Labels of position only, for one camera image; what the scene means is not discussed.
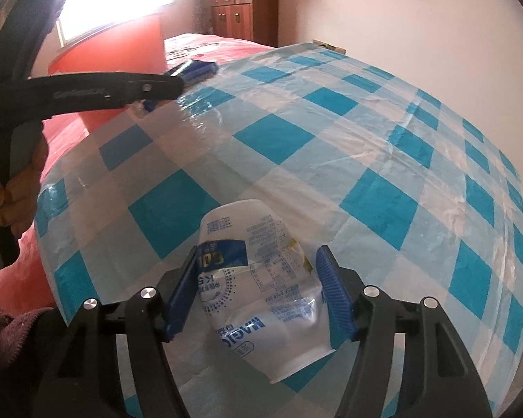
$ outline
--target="human hand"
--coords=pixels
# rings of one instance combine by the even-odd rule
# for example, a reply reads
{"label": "human hand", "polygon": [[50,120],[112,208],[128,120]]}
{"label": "human hand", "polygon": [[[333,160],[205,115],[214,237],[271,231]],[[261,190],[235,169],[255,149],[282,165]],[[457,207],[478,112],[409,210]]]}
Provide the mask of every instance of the human hand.
{"label": "human hand", "polygon": [[40,175],[48,158],[48,143],[43,136],[31,159],[31,163],[12,177],[6,187],[0,184],[0,226],[11,226],[16,238],[31,227],[37,212],[37,195],[40,191]]}

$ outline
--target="wooden cabinet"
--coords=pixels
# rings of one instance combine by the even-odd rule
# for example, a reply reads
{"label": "wooden cabinet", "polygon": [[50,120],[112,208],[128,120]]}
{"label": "wooden cabinet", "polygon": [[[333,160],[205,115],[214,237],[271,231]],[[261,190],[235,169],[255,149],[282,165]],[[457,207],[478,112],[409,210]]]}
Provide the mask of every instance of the wooden cabinet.
{"label": "wooden cabinet", "polygon": [[278,0],[210,0],[213,33],[277,47]]}
{"label": "wooden cabinet", "polygon": [[228,37],[227,30],[227,13],[225,10],[228,6],[214,6],[211,8],[211,23],[213,25],[213,32],[217,36],[224,38]]}

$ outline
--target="cabinet door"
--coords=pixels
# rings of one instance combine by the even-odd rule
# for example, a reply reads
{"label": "cabinet door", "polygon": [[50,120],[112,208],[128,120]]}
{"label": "cabinet door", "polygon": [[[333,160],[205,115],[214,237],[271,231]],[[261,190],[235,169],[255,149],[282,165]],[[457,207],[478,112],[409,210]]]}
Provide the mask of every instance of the cabinet door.
{"label": "cabinet door", "polygon": [[223,38],[228,37],[227,18],[229,6],[216,6],[211,8],[211,23],[213,25],[213,34]]}
{"label": "cabinet door", "polygon": [[252,40],[252,5],[238,4],[227,6],[229,18],[229,37],[235,39]]}

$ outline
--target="blue checkered tablecloth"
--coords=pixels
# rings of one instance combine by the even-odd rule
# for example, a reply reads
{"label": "blue checkered tablecloth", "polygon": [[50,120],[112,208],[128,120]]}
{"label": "blue checkered tablecloth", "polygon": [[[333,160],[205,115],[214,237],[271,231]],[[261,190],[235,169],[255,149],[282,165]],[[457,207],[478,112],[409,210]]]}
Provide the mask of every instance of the blue checkered tablecloth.
{"label": "blue checkered tablecloth", "polygon": [[[493,409],[523,351],[523,194],[479,129],[399,78],[312,44],[229,63],[154,113],[130,109],[65,155],[39,196],[43,265],[69,320],[88,297],[124,300],[181,265],[203,215],[257,198],[309,257],[324,243],[397,299],[438,298]],[[196,302],[167,357],[192,417],[331,417],[356,353],[284,382],[218,341]],[[124,339],[120,370],[139,416]],[[403,338],[384,416],[392,414]]]}

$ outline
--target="pink wall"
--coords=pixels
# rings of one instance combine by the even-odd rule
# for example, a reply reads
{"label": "pink wall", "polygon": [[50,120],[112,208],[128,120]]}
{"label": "pink wall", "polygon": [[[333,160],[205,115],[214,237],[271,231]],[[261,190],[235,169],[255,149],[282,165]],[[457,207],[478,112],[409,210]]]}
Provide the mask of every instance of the pink wall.
{"label": "pink wall", "polygon": [[523,179],[517,0],[279,0],[279,44],[319,39],[428,91],[479,127]]}

